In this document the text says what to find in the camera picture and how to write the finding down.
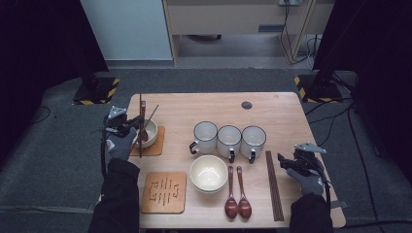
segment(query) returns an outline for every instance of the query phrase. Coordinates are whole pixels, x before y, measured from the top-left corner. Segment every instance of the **electrical cord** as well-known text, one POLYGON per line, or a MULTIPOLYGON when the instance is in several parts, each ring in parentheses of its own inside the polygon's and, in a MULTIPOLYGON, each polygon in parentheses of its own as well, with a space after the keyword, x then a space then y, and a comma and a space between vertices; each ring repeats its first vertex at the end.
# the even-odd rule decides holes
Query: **electrical cord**
POLYGON ((43 120, 47 119, 47 118, 51 115, 51 113, 52 113, 51 109, 49 109, 49 108, 46 107, 46 106, 40 106, 39 109, 41 109, 41 108, 46 109, 46 110, 48 111, 48 114, 47 114, 45 117, 43 117, 42 119, 39 119, 39 120, 36 120, 36 121, 31 121, 30 123, 32 123, 32 124, 34 124, 34 123, 40 123, 40 122, 42 122, 43 120))
MULTIPOLYGON (((315 109, 321 107, 323 104, 321 104, 321 105, 317 106, 316 108, 312 109, 310 112, 308 112, 308 114, 310 114, 311 112, 313 112, 315 109)), ((360 161, 361 161, 361 164, 362 164, 362 167, 363 167, 363 171, 364 171, 364 173, 365 173, 366 183, 367 183, 367 187, 368 187, 368 193, 369 193, 369 197, 370 197, 370 201, 371 201, 371 205, 372 205, 373 214, 374 214, 374 217, 375 217, 375 222, 363 223, 363 224, 354 224, 354 225, 347 225, 347 226, 343 226, 342 229, 352 229, 352 228, 362 228, 362 227, 369 227, 369 226, 379 226, 380 231, 384 233, 385 231, 384 231, 384 229, 382 228, 382 225, 388 225, 388 224, 412 224, 412 220, 383 220, 383 221, 379 221, 379 218, 378 218, 378 215, 377 215, 377 212, 376 212, 376 207, 375 207, 375 204, 374 204, 374 199, 373 199, 373 195, 372 195, 372 190, 371 190, 371 186, 370 186, 369 177, 368 177, 368 175, 367 175, 367 170, 366 170, 366 166, 365 166, 364 159, 363 159, 363 155, 362 155, 362 153, 361 153, 361 148, 360 148, 360 145, 359 145, 359 142, 358 142, 358 138, 357 138, 357 136, 356 136, 356 133, 355 133, 355 130, 354 130, 354 127, 353 127, 353 123, 352 123, 351 118, 350 118, 350 112, 351 112, 350 110, 352 109, 352 107, 353 107, 354 105, 355 105, 355 103, 351 103, 351 105, 350 105, 348 108, 346 108, 343 112, 341 112, 341 113, 339 113, 339 114, 337 114, 337 115, 335 115, 335 116, 327 116, 327 117, 324 117, 324 118, 322 118, 322 119, 313 121, 313 122, 319 122, 319 121, 321 121, 321 120, 324 120, 324 119, 327 119, 327 118, 331 118, 331 117, 336 118, 336 117, 342 115, 343 113, 347 112, 348 121, 349 121, 349 125, 350 125, 350 128, 351 128, 351 132, 352 132, 352 135, 353 135, 353 137, 354 137, 354 139, 355 139, 355 143, 356 143, 356 146, 357 146, 357 149, 358 149, 358 153, 359 153, 359 155, 360 155, 360 161)), ((326 139, 322 142, 322 144, 324 144, 325 141, 328 139, 329 134, 327 135, 326 139)))
POLYGON ((109 138, 112 133, 106 135, 106 121, 109 115, 105 115, 103 118, 103 128, 102 128, 102 138, 100 142, 100 165, 101 165, 101 172, 103 179, 106 181, 107 178, 107 170, 106 170, 106 140, 109 138))
POLYGON ((327 103, 330 103, 330 102, 333 102, 333 101, 336 101, 336 100, 349 100, 349 99, 352 99, 352 98, 338 98, 338 99, 331 99, 331 100, 325 101, 325 102, 321 103, 320 105, 316 106, 315 108, 309 110, 305 115, 308 116, 309 114, 314 112, 316 109, 322 107, 323 105, 325 105, 327 103))
MULTIPOLYGON (((355 133, 354 126, 352 124, 350 109, 348 110, 348 121, 349 121, 349 126, 351 127, 352 136, 354 137, 355 144, 357 146, 358 154, 360 156, 360 162, 361 162, 361 165, 363 167, 364 176, 366 178, 367 190, 369 192, 369 198, 370 198, 370 203, 372 205, 373 215, 375 217, 375 221, 378 221, 378 214, 376 212, 375 201, 373 199, 373 194, 372 194, 372 188, 370 186, 369 175, 367 174, 366 165, 364 163, 363 155, 361 153, 361 147, 360 147, 360 144, 358 142, 358 138, 357 138, 357 135, 355 133)), ((381 232, 385 232, 384 229, 382 228, 382 226, 379 226, 379 229, 381 230, 381 232)))
POLYGON ((280 38, 280 39, 281 39, 282 48, 283 48, 284 51, 285 51, 286 57, 287 57, 287 59, 288 59, 288 62, 289 62, 290 64, 293 64, 293 63, 296 64, 296 63, 299 63, 299 62, 301 62, 301 61, 304 61, 304 60, 307 58, 307 56, 303 57, 303 58, 300 59, 300 60, 295 60, 295 59, 293 58, 292 48, 291 48, 291 44, 292 44, 292 43, 291 43, 291 37, 289 36, 288 24, 287 24, 290 8, 291 8, 291 3, 289 2, 289 0, 285 0, 285 22, 284 22, 284 30, 281 32, 281 38, 280 38), (290 50, 290 52, 291 52, 292 59, 289 57, 288 52, 287 52, 287 50, 286 50, 286 48, 285 48, 285 45, 284 45, 284 43, 283 43, 284 31, 286 32, 286 35, 287 35, 287 38, 288 38, 289 50, 290 50))

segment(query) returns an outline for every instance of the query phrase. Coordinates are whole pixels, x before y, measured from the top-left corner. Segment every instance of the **wooden table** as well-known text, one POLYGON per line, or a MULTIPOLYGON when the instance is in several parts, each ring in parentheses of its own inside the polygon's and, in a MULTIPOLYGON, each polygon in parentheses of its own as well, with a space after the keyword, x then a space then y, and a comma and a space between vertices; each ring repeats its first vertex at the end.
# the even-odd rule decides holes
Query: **wooden table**
MULTIPOLYGON (((143 195, 146 176, 150 172, 186 172, 188 174, 186 205, 182 214, 141 214, 141 228, 273 228, 289 227, 291 204, 300 196, 297 182, 280 168, 276 156, 273 158, 285 221, 274 221, 270 199, 269 179, 264 153, 254 164, 241 154, 231 164, 242 166, 245 194, 252 204, 253 213, 249 220, 240 216, 229 219, 224 213, 224 203, 228 197, 228 185, 214 194, 205 194, 193 186, 189 178, 191 163, 199 155, 189 152, 193 141, 193 127, 203 120, 210 120, 218 128, 232 124, 243 130, 248 125, 262 127, 267 135, 263 151, 271 150, 292 158, 295 144, 315 142, 299 99, 292 92, 242 92, 242 93, 173 93, 143 94, 147 103, 147 115, 158 104, 153 120, 165 127, 164 148, 159 156, 131 156, 129 161, 141 168, 138 186, 143 195), (242 108, 248 101, 253 107, 242 108)), ((139 95, 132 96, 128 117, 139 114, 139 95)), ((234 175, 234 196, 240 199, 239 182, 234 175)), ((333 187, 331 200, 336 200, 333 187)), ((334 227, 345 225, 341 208, 331 210, 334 227)))

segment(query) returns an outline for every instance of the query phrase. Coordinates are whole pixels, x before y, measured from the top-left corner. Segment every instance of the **cork coaster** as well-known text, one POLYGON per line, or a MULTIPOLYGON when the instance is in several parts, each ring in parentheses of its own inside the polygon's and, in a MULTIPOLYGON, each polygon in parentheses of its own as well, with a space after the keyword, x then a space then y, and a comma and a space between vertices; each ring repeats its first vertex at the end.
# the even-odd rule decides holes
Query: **cork coaster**
POLYGON ((180 214, 185 210, 186 173, 151 172, 146 177, 142 213, 180 214))
MULTIPOLYGON (((163 152, 164 133, 166 130, 164 126, 159 126, 157 130, 156 141, 150 147, 142 149, 142 156, 158 156, 163 152)), ((131 151, 130 156, 139 156, 138 145, 131 151)))

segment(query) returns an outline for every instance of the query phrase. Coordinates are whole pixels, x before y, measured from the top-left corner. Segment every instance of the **black and yellow tape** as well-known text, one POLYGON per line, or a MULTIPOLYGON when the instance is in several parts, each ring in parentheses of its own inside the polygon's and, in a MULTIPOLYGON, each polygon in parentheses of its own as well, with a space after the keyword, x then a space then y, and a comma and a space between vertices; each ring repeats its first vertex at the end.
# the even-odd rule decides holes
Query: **black and yellow tape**
POLYGON ((112 83, 112 87, 110 91, 107 94, 107 97, 105 99, 100 99, 100 100, 89 100, 89 99, 83 99, 83 100, 73 100, 73 105, 94 105, 94 104, 108 104, 113 98, 113 95, 116 92, 116 89, 118 88, 120 79, 114 79, 112 83))

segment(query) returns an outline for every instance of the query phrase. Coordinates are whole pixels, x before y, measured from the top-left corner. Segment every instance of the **white bowl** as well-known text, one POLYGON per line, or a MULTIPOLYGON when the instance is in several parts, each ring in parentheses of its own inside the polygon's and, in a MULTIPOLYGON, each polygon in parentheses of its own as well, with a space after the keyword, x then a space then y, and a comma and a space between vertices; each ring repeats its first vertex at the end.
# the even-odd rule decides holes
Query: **white bowl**
POLYGON ((200 191, 213 193, 219 191, 227 181, 227 166, 214 155, 203 155, 190 166, 190 179, 200 191))
POLYGON ((148 148, 151 146, 157 139, 157 124, 151 119, 149 124, 146 126, 146 132, 148 132, 149 139, 146 142, 142 143, 142 148, 148 148))

